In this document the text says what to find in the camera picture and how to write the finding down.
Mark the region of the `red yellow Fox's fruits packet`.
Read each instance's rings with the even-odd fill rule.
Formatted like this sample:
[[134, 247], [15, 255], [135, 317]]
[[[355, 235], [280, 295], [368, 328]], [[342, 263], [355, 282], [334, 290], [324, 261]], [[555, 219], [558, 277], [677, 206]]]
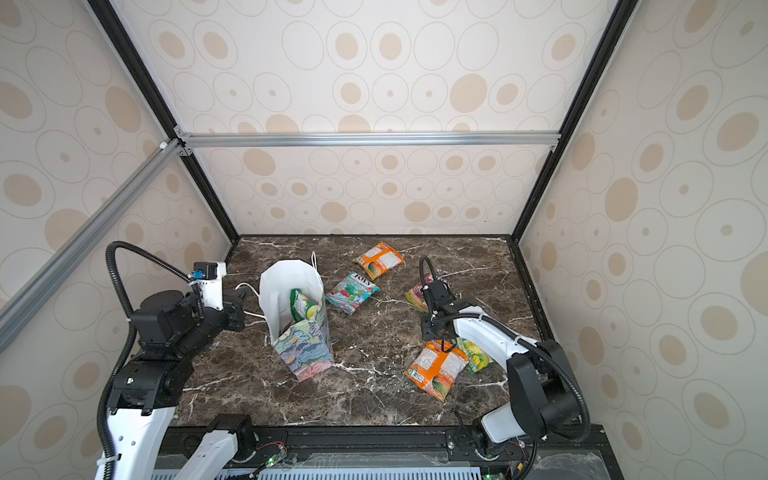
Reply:
[[428, 312], [428, 306], [423, 297], [423, 284], [418, 283], [405, 293], [406, 300], [422, 312]]

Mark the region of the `large orange snack packet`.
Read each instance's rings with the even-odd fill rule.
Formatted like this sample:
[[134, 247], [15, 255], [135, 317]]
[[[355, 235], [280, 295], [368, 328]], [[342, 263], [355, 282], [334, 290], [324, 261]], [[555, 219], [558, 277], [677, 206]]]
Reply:
[[450, 342], [430, 340], [405, 370], [421, 390], [445, 402], [456, 378], [469, 363], [467, 355]]

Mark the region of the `yellow green Fox's packet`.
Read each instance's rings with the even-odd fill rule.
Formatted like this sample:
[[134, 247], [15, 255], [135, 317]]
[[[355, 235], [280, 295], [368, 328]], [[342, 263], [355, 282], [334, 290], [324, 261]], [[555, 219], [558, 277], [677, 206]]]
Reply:
[[458, 338], [457, 346], [467, 357], [467, 369], [472, 374], [476, 374], [494, 363], [494, 360], [487, 353], [469, 340]]

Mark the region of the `white paper bag colourful print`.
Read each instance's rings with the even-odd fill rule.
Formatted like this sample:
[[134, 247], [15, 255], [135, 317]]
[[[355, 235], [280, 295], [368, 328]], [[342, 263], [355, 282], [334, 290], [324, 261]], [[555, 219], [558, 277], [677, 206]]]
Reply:
[[[236, 286], [254, 294], [261, 308], [257, 315], [269, 330], [270, 344], [300, 382], [330, 369], [333, 348], [325, 302], [325, 289], [312, 254], [309, 262], [280, 260], [260, 276], [259, 287], [242, 282]], [[314, 320], [295, 322], [290, 313], [292, 289], [300, 289], [321, 306]]]

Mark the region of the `green tea candy packet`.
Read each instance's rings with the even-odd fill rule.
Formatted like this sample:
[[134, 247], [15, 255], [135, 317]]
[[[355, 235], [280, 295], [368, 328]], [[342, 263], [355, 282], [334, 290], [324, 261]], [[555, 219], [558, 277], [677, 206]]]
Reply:
[[321, 306], [305, 295], [300, 289], [291, 290], [289, 307], [295, 322], [314, 320], [321, 311]]

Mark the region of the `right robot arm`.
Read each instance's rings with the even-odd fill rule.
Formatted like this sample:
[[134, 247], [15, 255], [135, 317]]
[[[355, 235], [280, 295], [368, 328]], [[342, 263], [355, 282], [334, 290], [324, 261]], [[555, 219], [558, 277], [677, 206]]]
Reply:
[[456, 350], [458, 340], [467, 340], [506, 373], [509, 402], [482, 416], [476, 427], [483, 447], [517, 437], [539, 441], [556, 435], [574, 443], [587, 439], [591, 418], [586, 399], [556, 341], [537, 342], [457, 297], [427, 256], [419, 261], [419, 274], [427, 307], [422, 337], [435, 340], [446, 352]]

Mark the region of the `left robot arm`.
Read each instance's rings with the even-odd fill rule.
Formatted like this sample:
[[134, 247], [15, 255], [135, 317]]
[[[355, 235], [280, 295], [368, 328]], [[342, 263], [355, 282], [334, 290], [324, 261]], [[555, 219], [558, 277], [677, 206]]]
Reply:
[[[190, 290], [164, 290], [131, 304], [116, 253], [135, 253], [188, 284]], [[113, 288], [128, 322], [126, 342], [102, 391], [96, 427], [103, 454], [99, 479], [148, 479], [179, 406], [194, 358], [223, 331], [245, 327], [245, 295], [226, 292], [223, 262], [201, 261], [184, 272], [125, 241], [105, 249]]]

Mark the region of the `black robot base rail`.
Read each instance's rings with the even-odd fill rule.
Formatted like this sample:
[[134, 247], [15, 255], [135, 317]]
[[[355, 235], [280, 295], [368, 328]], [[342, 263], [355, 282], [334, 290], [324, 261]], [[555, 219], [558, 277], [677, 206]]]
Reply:
[[255, 449], [214, 479], [620, 479], [604, 429], [482, 445], [468, 426], [282, 426], [254, 430]]

